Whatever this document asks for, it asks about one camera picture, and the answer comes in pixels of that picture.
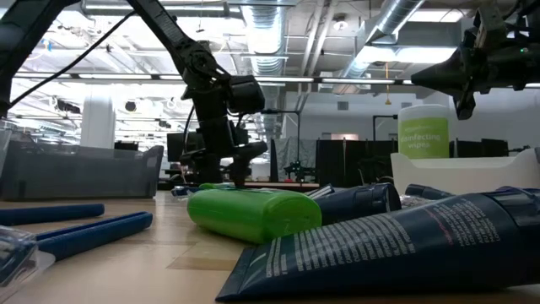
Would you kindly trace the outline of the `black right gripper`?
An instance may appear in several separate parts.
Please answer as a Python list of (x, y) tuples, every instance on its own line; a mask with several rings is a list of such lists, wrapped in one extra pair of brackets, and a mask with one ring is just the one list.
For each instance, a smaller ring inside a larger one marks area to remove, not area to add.
[(463, 72), (465, 84), (454, 97), (456, 116), (467, 120), (476, 106), (474, 91), (490, 91), (493, 87), (511, 87), (523, 90), (527, 84), (520, 68), (526, 66), (527, 46), (523, 41), (511, 40), (501, 48), (487, 52), (475, 46), (475, 42), (463, 43)]

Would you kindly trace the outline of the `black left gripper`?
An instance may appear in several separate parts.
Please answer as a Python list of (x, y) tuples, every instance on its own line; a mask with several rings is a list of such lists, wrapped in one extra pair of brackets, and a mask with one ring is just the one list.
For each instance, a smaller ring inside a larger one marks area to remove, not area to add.
[(222, 182), (220, 161), (232, 158), (229, 176), (236, 186), (244, 186), (251, 161), (267, 151), (265, 142), (248, 143), (246, 131), (227, 117), (200, 121), (195, 136), (202, 145), (182, 152), (180, 161), (194, 163), (198, 183)]

